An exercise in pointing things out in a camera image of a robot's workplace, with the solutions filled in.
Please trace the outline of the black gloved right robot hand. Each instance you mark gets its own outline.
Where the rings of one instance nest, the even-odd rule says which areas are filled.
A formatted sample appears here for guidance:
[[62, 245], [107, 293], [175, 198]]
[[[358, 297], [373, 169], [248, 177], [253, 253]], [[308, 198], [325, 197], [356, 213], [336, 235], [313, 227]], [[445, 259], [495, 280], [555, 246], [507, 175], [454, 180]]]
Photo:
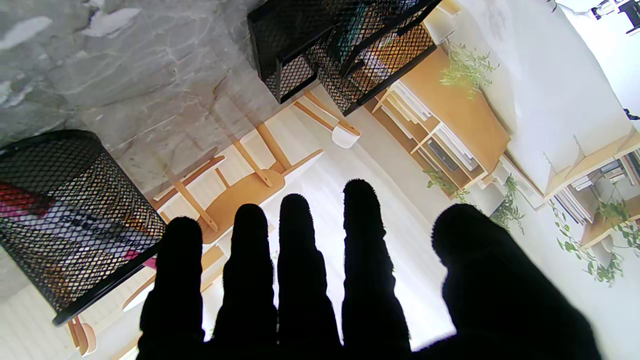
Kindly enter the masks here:
[[431, 244], [446, 268], [442, 298], [455, 333], [413, 351], [395, 295], [381, 205], [365, 180], [343, 189], [342, 333], [327, 296], [325, 260], [301, 194], [279, 208], [273, 265], [262, 208], [238, 208], [222, 270], [222, 305], [205, 340], [202, 230], [167, 224], [140, 317], [138, 360], [599, 360], [589, 321], [505, 228], [467, 203], [436, 219]]

